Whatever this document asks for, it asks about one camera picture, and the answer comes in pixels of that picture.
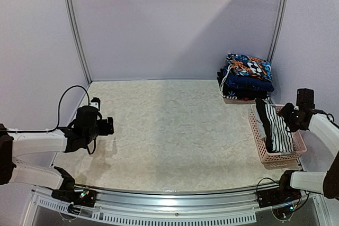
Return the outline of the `left aluminium corner post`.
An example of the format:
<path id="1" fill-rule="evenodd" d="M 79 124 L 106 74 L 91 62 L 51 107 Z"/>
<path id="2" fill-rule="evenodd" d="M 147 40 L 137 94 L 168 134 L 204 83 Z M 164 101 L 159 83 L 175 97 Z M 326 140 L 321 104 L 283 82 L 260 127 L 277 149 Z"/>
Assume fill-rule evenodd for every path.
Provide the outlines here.
<path id="1" fill-rule="evenodd" d="M 90 69 L 89 69 L 89 66 L 88 66 L 88 63 L 85 57 L 85 52 L 84 52 L 83 44 L 81 41 L 79 29 L 78 29 L 73 0 L 65 0 L 65 5 L 66 5 L 66 11 L 67 11 L 68 19 L 69 19 L 69 25 L 70 25 L 73 40 L 74 40 L 74 45 L 76 48 L 77 56 L 79 58 L 79 63 L 83 71 L 85 80 L 87 84 L 90 85 L 92 83 L 92 78 L 91 78 Z"/>

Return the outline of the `aluminium corner post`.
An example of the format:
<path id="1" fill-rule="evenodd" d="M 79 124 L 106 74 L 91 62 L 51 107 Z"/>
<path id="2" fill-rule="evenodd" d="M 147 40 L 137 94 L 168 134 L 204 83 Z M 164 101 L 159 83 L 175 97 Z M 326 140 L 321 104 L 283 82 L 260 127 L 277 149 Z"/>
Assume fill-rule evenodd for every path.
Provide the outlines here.
<path id="1" fill-rule="evenodd" d="M 284 18 L 284 14 L 286 11 L 286 6 L 287 6 L 287 0 L 279 0 L 273 36 L 272 36 L 272 40 L 271 40 L 271 44 L 269 48 L 269 53 L 267 56 L 267 60 L 269 62 L 272 62 L 278 42 L 279 42 L 279 36 L 280 36 L 280 32 L 281 32 L 282 25 L 283 25 L 283 18 Z"/>
<path id="2" fill-rule="evenodd" d="M 77 56 L 79 58 L 79 63 L 83 71 L 85 80 L 87 84 L 90 85 L 92 83 L 92 78 L 91 78 L 90 69 L 89 69 L 89 66 L 88 66 L 88 63 L 85 57 L 85 52 L 84 52 L 83 44 L 81 41 L 79 29 L 78 29 L 73 0 L 65 0 L 65 5 L 66 5 L 66 11 L 67 11 L 68 19 L 69 19 L 69 25 L 70 25 L 73 40 L 74 40 L 74 45 L 76 48 Z"/>

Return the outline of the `grey garment in basket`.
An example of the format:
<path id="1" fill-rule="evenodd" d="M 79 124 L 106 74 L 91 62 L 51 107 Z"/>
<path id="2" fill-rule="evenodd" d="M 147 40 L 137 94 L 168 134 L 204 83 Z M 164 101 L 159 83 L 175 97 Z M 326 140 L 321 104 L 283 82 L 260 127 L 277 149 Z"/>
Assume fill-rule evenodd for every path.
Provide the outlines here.
<path id="1" fill-rule="evenodd" d="M 263 123 L 261 121 L 257 121 L 257 128 L 258 128 L 258 132 L 259 132 L 259 135 L 260 135 L 260 139 L 265 141 L 266 133 L 265 133 Z"/>

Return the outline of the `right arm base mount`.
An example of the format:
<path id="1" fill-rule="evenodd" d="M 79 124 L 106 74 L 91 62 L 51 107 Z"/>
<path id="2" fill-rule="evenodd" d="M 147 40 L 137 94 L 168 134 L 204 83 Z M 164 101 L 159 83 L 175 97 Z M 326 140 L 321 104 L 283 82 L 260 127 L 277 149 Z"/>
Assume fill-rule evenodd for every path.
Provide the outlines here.
<path id="1" fill-rule="evenodd" d="M 273 184 L 277 184 L 278 187 L 259 190 L 259 186 L 264 180 L 268 180 Z M 303 195 L 300 190 L 290 187 L 280 187 L 280 184 L 278 182 L 269 177 L 264 177 L 257 183 L 255 196 L 259 208 L 291 204 L 291 208 L 289 208 L 291 212 L 294 212 L 297 209 L 303 207 L 309 199 L 309 194 L 307 194 L 305 200 L 303 200 Z"/>

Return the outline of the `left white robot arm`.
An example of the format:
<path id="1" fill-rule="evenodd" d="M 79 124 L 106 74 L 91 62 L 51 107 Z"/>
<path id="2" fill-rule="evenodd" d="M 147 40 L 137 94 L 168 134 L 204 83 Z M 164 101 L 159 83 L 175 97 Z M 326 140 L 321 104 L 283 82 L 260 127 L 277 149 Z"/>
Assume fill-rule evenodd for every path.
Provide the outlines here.
<path id="1" fill-rule="evenodd" d="M 114 133 L 113 118 L 104 119 L 96 106 L 82 106 L 68 126 L 57 127 L 54 131 L 30 131 L 7 129 L 1 125 L 1 185 L 25 183 L 46 187 L 64 197 L 68 202 L 75 201 L 79 191 L 75 180 L 59 167 L 42 167 L 28 164 L 19 156 L 34 153 L 71 153 L 85 149 L 89 155 L 95 149 L 96 138 Z"/>

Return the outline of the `black white striped shirt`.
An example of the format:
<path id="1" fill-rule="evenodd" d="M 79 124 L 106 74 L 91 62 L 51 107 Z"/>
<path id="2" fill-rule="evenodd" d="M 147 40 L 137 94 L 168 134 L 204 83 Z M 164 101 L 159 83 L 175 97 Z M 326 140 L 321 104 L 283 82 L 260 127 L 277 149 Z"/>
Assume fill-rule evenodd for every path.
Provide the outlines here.
<path id="1" fill-rule="evenodd" d="M 265 114 L 269 123 L 269 135 L 271 141 L 268 142 L 268 152 L 285 153 L 294 152 L 293 134 L 287 131 L 283 118 L 277 115 L 274 106 L 264 104 Z"/>

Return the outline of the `dark blue folded garment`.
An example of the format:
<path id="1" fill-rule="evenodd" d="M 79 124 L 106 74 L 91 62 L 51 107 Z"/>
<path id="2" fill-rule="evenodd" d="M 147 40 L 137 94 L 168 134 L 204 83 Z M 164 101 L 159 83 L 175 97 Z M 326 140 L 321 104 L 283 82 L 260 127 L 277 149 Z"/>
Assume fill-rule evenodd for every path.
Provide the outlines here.
<path id="1" fill-rule="evenodd" d="M 254 77 L 239 76 L 232 71 L 228 73 L 225 81 L 229 88 L 255 91 L 255 92 L 273 92 L 274 87 L 271 82 L 260 80 Z"/>

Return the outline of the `aluminium front rail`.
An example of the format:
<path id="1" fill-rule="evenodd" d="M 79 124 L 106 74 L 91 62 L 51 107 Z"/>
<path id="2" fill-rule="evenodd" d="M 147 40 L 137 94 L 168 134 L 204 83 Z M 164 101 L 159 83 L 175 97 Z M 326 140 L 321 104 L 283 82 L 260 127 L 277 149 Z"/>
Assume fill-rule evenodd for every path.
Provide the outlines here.
<path id="1" fill-rule="evenodd" d="M 24 225 L 330 225 L 324 199 L 302 193 L 284 204 L 260 207 L 257 191 L 273 183 L 207 192 L 138 192 L 97 188 L 93 207 L 52 198 L 34 187 Z"/>

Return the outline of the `right aluminium corner post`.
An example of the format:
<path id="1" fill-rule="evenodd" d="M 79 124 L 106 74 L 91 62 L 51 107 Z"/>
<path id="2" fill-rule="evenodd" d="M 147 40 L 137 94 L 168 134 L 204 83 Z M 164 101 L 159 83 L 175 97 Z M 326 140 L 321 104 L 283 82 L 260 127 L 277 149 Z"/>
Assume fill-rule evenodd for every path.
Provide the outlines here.
<path id="1" fill-rule="evenodd" d="M 269 53 L 267 56 L 267 60 L 269 62 L 272 62 L 278 42 L 279 42 L 279 36 L 280 36 L 280 32 L 281 32 L 282 25 L 283 25 L 283 18 L 284 18 L 284 14 L 286 11 L 286 6 L 287 6 L 287 0 L 279 0 L 273 36 L 272 36 L 272 40 L 271 40 L 271 44 L 269 48 Z"/>

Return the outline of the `black printed folded garment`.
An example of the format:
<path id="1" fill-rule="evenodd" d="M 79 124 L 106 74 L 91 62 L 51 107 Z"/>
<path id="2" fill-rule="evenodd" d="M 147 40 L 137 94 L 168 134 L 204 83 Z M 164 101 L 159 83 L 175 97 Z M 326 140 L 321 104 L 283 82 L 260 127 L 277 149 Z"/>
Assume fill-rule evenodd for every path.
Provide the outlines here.
<path id="1" fill-rule="evenodd" d="M 220 71 L 217 72 L 217 81 L 219 85 L 220 94 L 225 99 L 250 101 L 255 99 L 268 100 L 270 98 L 267 92 L 249 91 L 244 89 L 231 88 L 226 84 L 226 82 L 224 82 L 222 86 L 221 82 L 223 78 L 224 71 L 221 69 Z"/>

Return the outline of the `black garment in basket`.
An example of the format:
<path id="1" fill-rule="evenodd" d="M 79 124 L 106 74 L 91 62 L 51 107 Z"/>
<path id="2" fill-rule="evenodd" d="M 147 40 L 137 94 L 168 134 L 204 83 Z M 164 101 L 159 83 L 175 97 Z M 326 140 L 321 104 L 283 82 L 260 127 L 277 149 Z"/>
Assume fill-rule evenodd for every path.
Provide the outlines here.
<path id="1" fill-rule="evenodd" d="M 265 147 L 267 152 L 273 153 L 275 145 L 275 107 L 266 103 L 262 99 L 256 99 L 256 110 L 263 124 L 266 134 Z"/>

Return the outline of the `pink plastic laundry basket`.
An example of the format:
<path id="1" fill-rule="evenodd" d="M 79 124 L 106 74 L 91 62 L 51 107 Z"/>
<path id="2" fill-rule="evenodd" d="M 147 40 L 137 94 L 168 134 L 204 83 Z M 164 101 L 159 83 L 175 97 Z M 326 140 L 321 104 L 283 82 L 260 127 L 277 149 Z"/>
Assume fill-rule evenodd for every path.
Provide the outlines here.
<path id="1" fill-rule="evenodd" d="M 258 155 L 261 163 L 276 163 L 278 161 L 289 161 L 298 159 L 302 154 L 307 151 L 305 142 L 299 131 L 292 133 L 293 134 L 293 142 L 295 146 L 294 152 L 285 152 L 285 153 L 269 153 L 265 147 L 265 141 L 260 139 L 260 135 L 257 128 L 257 121 L 259 121 L 258 113 L 255 113 L 256 107 L 255 105 L 251 105 L 248 114 L 249 114 L 249 123 L 252 129 L 252 133 L 254 136 L 254 140 L 256 143 Z"/>

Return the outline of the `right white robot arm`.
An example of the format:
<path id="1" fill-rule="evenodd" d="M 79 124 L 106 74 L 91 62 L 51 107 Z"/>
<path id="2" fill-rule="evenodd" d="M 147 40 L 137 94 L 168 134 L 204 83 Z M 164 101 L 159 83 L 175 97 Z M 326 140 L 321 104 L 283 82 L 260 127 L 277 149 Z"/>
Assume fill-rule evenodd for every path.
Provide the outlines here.
<path id="1" fill-rule="evenodd" d="M 286 202 L 294 195 L 295 189 L 322 194 L 327 199 L 338 199 L 338 125 L 331 114 L 324 111 L 300 106 L 295 108 L 286 104 L 279 112 L 287 130 L 310 131 L 327 147 L 334 156 L 330 168 L 325 172 L 287 170 L 274 191 L 274 198 L 279 203 Z"/>

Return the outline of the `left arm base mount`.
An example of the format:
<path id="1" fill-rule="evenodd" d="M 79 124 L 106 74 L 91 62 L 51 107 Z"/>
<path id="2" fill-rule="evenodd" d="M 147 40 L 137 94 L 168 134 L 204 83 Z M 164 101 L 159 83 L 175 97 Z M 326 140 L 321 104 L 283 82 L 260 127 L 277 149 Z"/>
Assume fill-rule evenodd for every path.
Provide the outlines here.
<path id="1" fill-rule="evenodd" d="M 71 175 L 60 167 L 54 167 L 61 174 L 62 182 L 58 189 L 54 189 L 51 197 L 60 201 L 94 207 L 98 192 L 88 188 L 76 188 L 75 180 Z"/>

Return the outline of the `blue orange patterned shorts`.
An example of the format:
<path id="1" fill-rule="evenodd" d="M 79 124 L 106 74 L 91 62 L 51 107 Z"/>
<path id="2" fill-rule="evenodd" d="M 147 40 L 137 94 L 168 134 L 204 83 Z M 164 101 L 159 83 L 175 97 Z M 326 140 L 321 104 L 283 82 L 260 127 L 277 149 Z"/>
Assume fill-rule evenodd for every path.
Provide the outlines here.
<path id="1" fill-rule="evenodd" d="M 235 75 L 257 78 L 266 82 L 272 81 L 271 63 L 269 61 L 230 53 L 226 57 L 226 63 Z"/>

